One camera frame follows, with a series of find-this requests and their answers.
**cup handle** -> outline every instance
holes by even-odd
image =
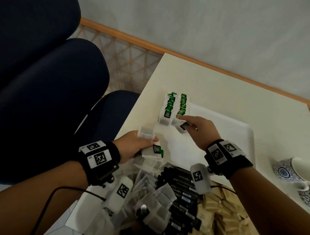
[[[309,190],[309,185],[307,184],[307,182],[294,182],[293,186],[298,191],[308,191]]]

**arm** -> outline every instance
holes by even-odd
[[[130,131],[114,141],[121,161],[125,163],[141,149],[153,144],[152,140],[137,138],[138,131]],[[86,189],[87,177],[79,162],[69,161],[52,170],[13,185],[0,192],[1,234],[30,234],[48,197],[60,186]],[[79,199],[82,192],[58,190],[38,227],[36,234],[44,234],[54,222]]]
[[[229,179],[260,234],[309,234],[310,214],[253,167]]]
[[[180,116],[196,145],[206,150],[221,139],[213,122],[202,117]],[[241,203],[260,234],[308,234],[310,214],[253,167],[236,170],[229,178]]]

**forearm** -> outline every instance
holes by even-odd
[[[310,214],[252,167],[230,182],[260,234],[309,234]]]
[[[29,234],[48,197],[60,186],[83,189],[88,187],[86,175],[79,162],[67,162],[0,192],[1,234]],[[58,190],[36,234],[44,234],[81,195],[82,192],[74,190]]]

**cup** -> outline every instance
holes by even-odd
[[[298,191],[301,200],[310,207],[310,190],[308,191]]]
[[[280,180],[293,183],[298,191],[309,190],[310,162],[292,157],[273,164],[272,170]]]

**person's left hand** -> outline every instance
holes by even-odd
[[[159,140],[156,136],[154,140],[138,138],[137,134],[138,131],[130,131],[113,141],[121,155],[120,164],[132,159],[140,149],[150,147]]]

